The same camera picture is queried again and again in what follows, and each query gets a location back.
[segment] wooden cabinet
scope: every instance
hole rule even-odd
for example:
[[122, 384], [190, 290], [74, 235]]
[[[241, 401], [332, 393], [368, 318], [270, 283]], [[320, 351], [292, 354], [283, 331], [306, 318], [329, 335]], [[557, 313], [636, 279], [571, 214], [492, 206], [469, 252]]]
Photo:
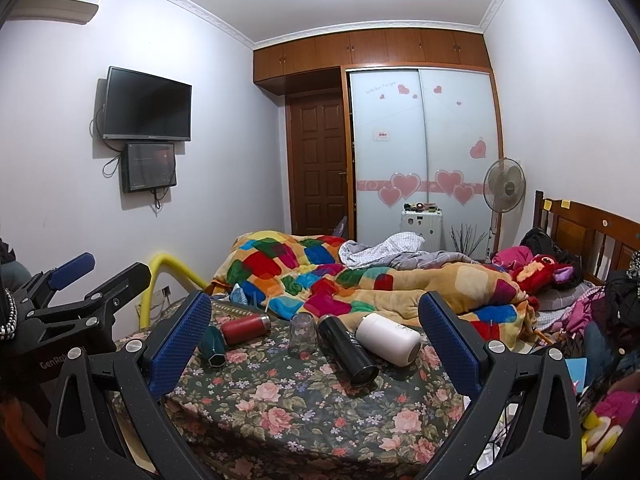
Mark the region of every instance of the wooden cabinet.
[[315, 39], [306, 38], [305, 40], [283, 43], [282, 66], [285, 75], [318, 68]]
[[385, 38], [389, 61], [424, 61], [419, 28], [388, 28]]
[[351, 64], [351, 40], [348, 32], [316, 36], [314, 40], [316, 44], [316, 68]]
[[254, 52], [254, 81], [277, 77], [283, 73], [281, 44]]
[[482, 34], [456, 30], [453, 36], [456, 39], [460, 64], [491, 68]]
[[385, 63], [389, 61], [383, 28], [355, 30], [349, 33], [349, 38], [351, 40], [351, 62]]
[[452, 30], [423, 28], [420, 30], [420, 35], [422, 37], [425, 62], [460, 63]]

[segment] screw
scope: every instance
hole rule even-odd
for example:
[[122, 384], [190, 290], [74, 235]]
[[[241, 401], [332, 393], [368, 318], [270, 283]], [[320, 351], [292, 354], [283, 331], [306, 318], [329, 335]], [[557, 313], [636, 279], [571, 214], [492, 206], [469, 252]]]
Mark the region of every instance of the screw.
[[125, 346], [125, 350], [131, 353], [137, 352], [141, 348], [142, 348], [142, 341], [140, 341], [140, 339], [132, 339]]
[[82, 355], [82, 350], [77, 346], [74, 346], [69, 352], [67, 352], [66, 356], [69, 359], [78, 359]]
[[504, 343], [495, 339], [492, 341], [489, 341], [489, 344], [487, 346], [489, 347], [489, 350], [491, 350], [491, 352], [495, 354], [501, 354], [502, 352], [504, 352], [506, 348], [504, 346]]
[[557, 348], [550, 348], [549, 357], [551, 357], [555, 361], [559, 361], [560, 359], [562, 359], [562, 352], [559, 351]]

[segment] sliding wardrobe door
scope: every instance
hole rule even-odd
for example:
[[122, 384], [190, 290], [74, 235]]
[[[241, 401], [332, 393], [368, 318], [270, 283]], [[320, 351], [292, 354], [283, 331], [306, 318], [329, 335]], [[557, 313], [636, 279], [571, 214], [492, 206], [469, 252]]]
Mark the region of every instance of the sliding wardrobe door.
[[356, 239], [400, 231], [405, 202], [428, 201], [427, 151], [417, 70], [351, 72]]
[[487, 73], [420, 69], [427, 129], [430, 199], [442, 209], [444, 245], [451, 229], [487, 236], [472, 257], [484, 260], [493, 212], [482, 195], [484, 176], [498, 159], [494, 94]]

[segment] red tumbler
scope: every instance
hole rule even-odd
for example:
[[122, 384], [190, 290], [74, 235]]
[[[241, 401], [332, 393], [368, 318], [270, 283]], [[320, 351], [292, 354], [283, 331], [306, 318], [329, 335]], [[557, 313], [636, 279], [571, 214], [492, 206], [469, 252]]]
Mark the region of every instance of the red tumbler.
[[236, 345], [265, 335], [271, 329], [271, 319], [266, 314], [251, 314], [220, 325], [226, 344]]

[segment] white tumbler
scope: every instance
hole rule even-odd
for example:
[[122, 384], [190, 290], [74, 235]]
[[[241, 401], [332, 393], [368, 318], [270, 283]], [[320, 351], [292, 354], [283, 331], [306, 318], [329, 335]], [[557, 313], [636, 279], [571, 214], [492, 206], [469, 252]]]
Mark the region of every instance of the white tumbler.
[[372, 313], [360, 322], [356, 339], [370, 352], [402, 367], [418, 357], [422, 337], [409, 327]]

